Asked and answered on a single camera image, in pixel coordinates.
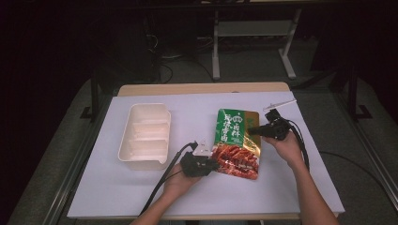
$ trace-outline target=floor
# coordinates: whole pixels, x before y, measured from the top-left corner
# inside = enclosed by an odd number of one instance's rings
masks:
[[[255,47],[245,44],[239,44],[236,48],[231,48],[231,44],[225,47],[220,56],[222,78],[217,82],[286,82],[293,87],[321,73],[310,71],[316,39],[298,40],[292,45],[289,57],[298,76],[293,81],[286,77],[277,52],[283,41],[261,41],[262,44]],[[178,52],[170,51],[164,56],[170,58],[177,54]],[[175,60],[163,60],[158,83],[213,83],[209,74],[210,55],[207,49],[194,59],[176,57]],[[358,104],[366,106],[373,118],[352,121],[345,109],[346,89],[341,94],[332,93],[328,89],[332,78],[333,75],[306,89],[293,90],[293,93],[344,205],[345,213],[338,219],[341,224],[347,225],[397,224],[398,213],[391,205],[384,188],[375,180],[375,166],[358,130],[363,131],[376,150],[391,179],[398,182],[398,162],[394,160],[398,158],[398,127],[378,103],[372,87],[362,80],[359,80]],[[104,108],[109,103],[108,97],[100,96],[101,106]],[[87,81],[70,105],[8,224],[43,224],[43,221],[44,224],[59,225],[129,224],[130,219],[67,218],[66,213],[78,186],[78,178],[68,185],[70,190],[62,195],[64,198],[59,199],[59,187],[65,185],[65,177],[70,174],[70,165],[75,162],[78,150],[84,147],[82,145],[89,136],[87,134],[94,132],[91,130],[98,130],[90,119],[81,118],[84,108],[90,105],[90,81]],[[56,198],[60,209],[53,216],[48,212],[53,209],[52,204]],[[300,222],[272,220],[265,221],[265,224]]]

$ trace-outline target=wooden table edge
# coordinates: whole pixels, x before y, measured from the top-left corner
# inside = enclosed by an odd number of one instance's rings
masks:
[[[231,92],[284,92],[290,91],[285,82],[216,82],[127,84],[120,87],[118,97],[162,96],[182,94],[231,93]]]
[[[137,217],[72,217],[78,219],[135,219]],[[184,215],[163,216],[161,220],[293,220],[300,219],[298,213],[269,213],[269,214],[219,214],[219,215]]]

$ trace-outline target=metal frame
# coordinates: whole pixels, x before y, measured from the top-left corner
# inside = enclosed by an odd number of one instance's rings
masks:
[[[109,105],[111,104],[112,96],[104,96],[100,104],[97,82],[94,80],[91,84],[93,112],[90,127],[85,134],[82,144],[79,146],[79,151],[77,151],[73,161],[69,165],[68,172],[64,177],[61,186],[56,191],[53,203],[48,209],[46,218],[42,222],[43,225],[57,224],[62,211],[64,210],[65,204],[68,201],[69,195],[73,191],[73,187],[79,174],[84,169],[84,165],[90,156],[97,136],[100,133],[102,122],[108,112]]]
[[[215,11],[214,18],[214,37],[213,37],[213,54],[212,54],[212,65],[213,65],[213,79],[219,80],[220,75],[220,61],[219,61],[219,37],[238,37],[238,36],[286,36],[287,41],[283,48],[279,49],[279,54],[283,62],[284,69],[286,70],[287,77],[291,80],[296,79],[296,73],[288,58],[290,46],[293,41],[293,37],[296,33],[296,29],[299,23],[299,16],[301,14],[301,8],[296,9],[295,16],[292,21],[266,21],[258,22],[236,22],[245,23],[246,26],[236,27],[234,32],[228,30],[225,26],[227,22],[219,21],[219,12]]]
[[[362,142],[364,150],[368,155],[368,158],[371,160],[371,165],[375,171],[375,175],[378,178],[378,181],[383,186],[384,190],[388,194],[390,198],[390,202],[393,204],[395,212],[398,213],[398,186],[390,176],[389,171],[384,166],[384,163],[380,159],[377,154],[377,151],[373,148],[371,142],[367,138],[365,132],[360,127],[359,123],[356,120],[353,120],[352,114],[346,110],[345,102],[343,97],[340,94],[335,94],[337,98],[337,102],[339,102],[339,107],[341,108],[342,112],[345,114],[345,119],[349,125],[353,128],[355,133],[357,134],[358,138]]]

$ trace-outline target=snack bag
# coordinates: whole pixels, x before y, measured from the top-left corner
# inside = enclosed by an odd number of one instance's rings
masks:
[[[219,173],[257,179],[261,139],[249,136],[247,129],[258,126],[258,112],[219,110],[211,156],[220,164]]]

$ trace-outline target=hand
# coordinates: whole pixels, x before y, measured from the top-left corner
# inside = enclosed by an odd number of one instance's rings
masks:
[[[279,156],[283,158],[290,167],[300,163],[304,164],[301,150],[299,149],[299,142],[292,131],[287,133],[283,141],[267,137],[263,137],[263,139],[275,147]]]
[[[170,171],[169,176],[164,183],[162,195],[172,200],[176,200],[184,195],[194,184],[202,177],[188,177],[182,172],[181,165],[178,163]]]

